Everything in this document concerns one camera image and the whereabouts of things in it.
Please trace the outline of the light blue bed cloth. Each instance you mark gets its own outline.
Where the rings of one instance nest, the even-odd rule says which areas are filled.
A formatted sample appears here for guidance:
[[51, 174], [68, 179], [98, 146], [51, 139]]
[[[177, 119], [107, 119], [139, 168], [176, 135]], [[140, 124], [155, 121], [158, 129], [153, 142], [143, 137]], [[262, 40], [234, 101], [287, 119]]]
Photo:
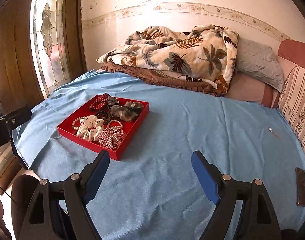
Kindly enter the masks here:
[[277, 109], [147, 85], [124, 73], [78, 77], [34, 107], [31, 120], [13, 131], [18, 152], [39, 177], [64, 180], [93, 162], [96, 154], [59, 135], [57, 126], [103, 93], [149, 103], [148, 115], [120, 161], [110, 162], [88, 204], [103, 239], [198, 239], [214, 204], [193, 171], [196, 150], [236, 180], [261, 179], [280, 228], [298, 230], [304, 223], [295, 168], [305, 170], [305, 155]]

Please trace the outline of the pink headboard cushion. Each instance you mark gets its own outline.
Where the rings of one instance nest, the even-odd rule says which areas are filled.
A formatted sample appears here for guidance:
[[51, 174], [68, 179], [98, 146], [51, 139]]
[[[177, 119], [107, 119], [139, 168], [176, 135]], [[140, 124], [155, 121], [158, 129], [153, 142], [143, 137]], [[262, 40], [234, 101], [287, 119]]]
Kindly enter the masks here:
[[305, 68], [305, 43], [303, 42], [284, 40], [278, 48], [277, 55], [299, 67]]

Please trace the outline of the red plaid scrunchie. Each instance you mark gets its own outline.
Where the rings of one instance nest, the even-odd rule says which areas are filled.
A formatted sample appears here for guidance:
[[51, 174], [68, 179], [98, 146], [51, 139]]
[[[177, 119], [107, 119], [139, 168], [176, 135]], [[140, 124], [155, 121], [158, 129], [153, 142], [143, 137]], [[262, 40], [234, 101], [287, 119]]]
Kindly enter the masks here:
[[105, 128], [98, 136], [97, 141], [101, 147], [115, 151], [126, 137], [121, 128]]

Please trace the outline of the small silver hair pin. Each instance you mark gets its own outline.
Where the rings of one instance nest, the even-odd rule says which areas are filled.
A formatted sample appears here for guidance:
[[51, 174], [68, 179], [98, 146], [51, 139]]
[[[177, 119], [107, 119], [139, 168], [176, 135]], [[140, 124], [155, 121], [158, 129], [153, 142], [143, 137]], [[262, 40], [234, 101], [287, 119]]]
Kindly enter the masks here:
[[279, 141], [281, 141], [280, 137], [273, 131], [271, 127], [268, 128], [269, 132], [274, 135]]

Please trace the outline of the brown ruffled blanket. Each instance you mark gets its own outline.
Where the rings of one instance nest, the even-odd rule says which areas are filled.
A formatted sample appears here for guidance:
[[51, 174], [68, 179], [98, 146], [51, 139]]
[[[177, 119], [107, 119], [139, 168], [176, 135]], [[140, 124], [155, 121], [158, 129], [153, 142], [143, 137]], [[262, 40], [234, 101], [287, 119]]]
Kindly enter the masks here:
[[220, 75], [215, 81], [217, 88], [201, 79], [194, 79], [189, 76], [182, 76], [179, 73], [160, 71], [153, 69], [138, 68], [132, 66], [119, 65], [112, 62], [104, 64], [102, 70], [111, 73], [125, 73], [130, 76], [143, 80], [148, 85], [166, 86], [178, 89], [186, 89], [194, 92], [201, 92], [204, 94], [211, 94], [212, 96], [224, 96], [229, 90], [229, 85]]

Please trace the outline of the rhinestone hair clip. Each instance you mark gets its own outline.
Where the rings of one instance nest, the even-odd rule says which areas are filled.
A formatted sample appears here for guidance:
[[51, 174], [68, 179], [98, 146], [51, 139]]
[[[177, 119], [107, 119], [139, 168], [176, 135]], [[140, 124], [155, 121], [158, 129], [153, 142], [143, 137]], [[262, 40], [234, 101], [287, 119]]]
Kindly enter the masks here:
[[118, 98], [114, 97], [114, 96], [109, 96], [107, 98], [107, 108], [110, 109], [112, 106], [114, 105], [119, 105], [119, 100]]

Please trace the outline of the stained glass window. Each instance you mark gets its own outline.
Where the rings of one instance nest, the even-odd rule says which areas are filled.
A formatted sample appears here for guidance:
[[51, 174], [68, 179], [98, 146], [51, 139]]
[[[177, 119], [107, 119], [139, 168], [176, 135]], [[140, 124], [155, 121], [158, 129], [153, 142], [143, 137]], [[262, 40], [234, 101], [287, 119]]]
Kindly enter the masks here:
[[71, 81], [63, 36], [63, 0], [31, 0], [30, 42], [43, 97]]

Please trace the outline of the leaf print blanket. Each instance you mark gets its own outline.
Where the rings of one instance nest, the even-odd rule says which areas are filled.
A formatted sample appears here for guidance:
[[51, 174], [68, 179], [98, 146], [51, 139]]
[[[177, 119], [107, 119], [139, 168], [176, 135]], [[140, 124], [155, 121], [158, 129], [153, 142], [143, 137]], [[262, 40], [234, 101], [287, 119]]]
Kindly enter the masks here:
[[191, 32], [153, 26], [136, 31], [97, 58], [171, 74], [175, 79], [204, 82], [226, 94], [235, 72], [239, 34], [218, 25], [198, 25]]

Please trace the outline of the white dotted scrunchie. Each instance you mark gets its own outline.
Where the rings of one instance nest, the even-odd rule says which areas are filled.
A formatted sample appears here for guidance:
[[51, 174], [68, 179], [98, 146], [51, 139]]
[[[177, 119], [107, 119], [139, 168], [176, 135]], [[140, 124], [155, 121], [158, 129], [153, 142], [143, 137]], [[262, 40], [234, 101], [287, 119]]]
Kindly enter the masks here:
[[79, 127], [74, 127], [76, 136], [84, 139], [85, 141], [98, 141], [99, 135], [104, 130], [104, 120], [95, 115], [88, 115], [81, 117], [77, 120]]

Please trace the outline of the striped floral cushion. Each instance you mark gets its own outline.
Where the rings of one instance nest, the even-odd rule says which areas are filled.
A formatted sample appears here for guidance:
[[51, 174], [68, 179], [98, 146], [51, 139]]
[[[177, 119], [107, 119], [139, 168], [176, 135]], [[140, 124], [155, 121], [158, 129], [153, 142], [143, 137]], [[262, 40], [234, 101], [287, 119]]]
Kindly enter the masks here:
[[305, 154], [305, 69], [295, 67], [287, 77], [278, 107], [301, 143]]

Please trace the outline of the red patterned scrunchie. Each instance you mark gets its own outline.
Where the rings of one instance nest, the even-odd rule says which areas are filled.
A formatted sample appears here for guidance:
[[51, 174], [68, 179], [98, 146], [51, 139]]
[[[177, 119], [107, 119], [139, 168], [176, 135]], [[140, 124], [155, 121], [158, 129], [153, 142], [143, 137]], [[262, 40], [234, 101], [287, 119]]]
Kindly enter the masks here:
[[89, 109], [101, 111], [107, 106], [108, 98], [110, 95], [108, 93], [104, 93], [96, 98], [96, 100], [90, 105]]

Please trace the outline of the grey pillow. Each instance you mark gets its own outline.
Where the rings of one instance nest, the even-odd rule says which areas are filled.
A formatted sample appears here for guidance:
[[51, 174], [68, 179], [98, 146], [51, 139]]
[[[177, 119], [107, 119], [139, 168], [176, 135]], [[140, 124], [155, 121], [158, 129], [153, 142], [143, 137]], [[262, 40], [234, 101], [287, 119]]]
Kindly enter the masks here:
[[240, 38], [237, 51], [236, 66], [238, 71], [270, 85], [280, 93], [282, 92], [284, 74], [271, 47]]

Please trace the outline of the grey brown scrunchie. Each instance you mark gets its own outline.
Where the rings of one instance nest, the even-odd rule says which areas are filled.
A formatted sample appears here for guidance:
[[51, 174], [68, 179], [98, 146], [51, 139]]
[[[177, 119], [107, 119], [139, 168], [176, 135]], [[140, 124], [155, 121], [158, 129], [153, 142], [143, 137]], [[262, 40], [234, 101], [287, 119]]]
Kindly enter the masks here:
[[140, 102], [127, 101], [122, 106], [113, 105], [110, 108], [110, 112], [112, 116], [120, 119], [121, 121], [133, 122], [138, 118], [143, 109], [144, 106]]

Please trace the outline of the brown wooden door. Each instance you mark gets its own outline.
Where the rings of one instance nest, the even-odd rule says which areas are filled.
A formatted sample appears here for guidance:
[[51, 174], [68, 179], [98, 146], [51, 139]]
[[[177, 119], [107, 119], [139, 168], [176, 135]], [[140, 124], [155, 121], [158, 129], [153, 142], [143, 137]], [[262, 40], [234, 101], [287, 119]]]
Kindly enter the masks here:
[[30, 41], [32, 0], [0, 0], [0, 111], [9, 113], [44, 100]]

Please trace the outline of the red jewelry tray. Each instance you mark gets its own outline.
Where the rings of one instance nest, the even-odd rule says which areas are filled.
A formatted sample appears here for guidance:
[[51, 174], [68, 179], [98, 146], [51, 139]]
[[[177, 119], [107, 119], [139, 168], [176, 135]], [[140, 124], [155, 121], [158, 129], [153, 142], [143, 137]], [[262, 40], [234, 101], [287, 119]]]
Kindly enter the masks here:
[[[121, 156], [123, 152], [125, 151], [126, 147], [130, 143], [132, 137], [135, 135], [137, 130], [139, 129], [141, 123], [143, 122], [144, 118], [148, 114], [149, 111], [149, 103], [145, 101], [136, 101], [132, 99], [126, 99], [126, 98], [118, 98], [119, 100], [119, 105], [122, 106], [124, 105], [127, 101], [136, 101], [140, 102], [143, 106], [144, 109], [138, 116], [138, 118], [133, 121], [133, 122], [124, 122], [121, 121], [118, 118], [115, 118], [112, 116], [110, 109], [107, 108], [107, 106], [102, 109], [101, 111], [97, 110], [91, 110], [89, 109], [90, 105], [96, 100], [96, 98], [100, 95], [96, 95], [94, 98], [86, 102], [84, 105], [79, 107], [75, 112], [73, 112], [69, 117], [67, 117], [59, 126], [57, 129], [59, 130], [59, 133], [64, 136], [65, 138], [85, 147], [88, 148], [89, 150], [92, 150], [94, 152], [99, 153], [102, 150], [106, 150], [109, 153], [109, 156], [111, 159], [119, 161], [121, 159]], [[123, 140], [123, 142], [119, 145], [119, 147], [113, 151], [109, 150], [107, 148], [101, 147], [99, 145], [98, 141], [85, 141], [84, 139], [77, 137], [76, 136], [76, 130], [74, 127], [79, 127], [79, 122], [77, 121], [79, 118], [88, 116], [88, 115], [95, 115], [100, 119], [104, 120], [104, 129], [105, 128], [121, 128], [125, 133], [126, 137]]]

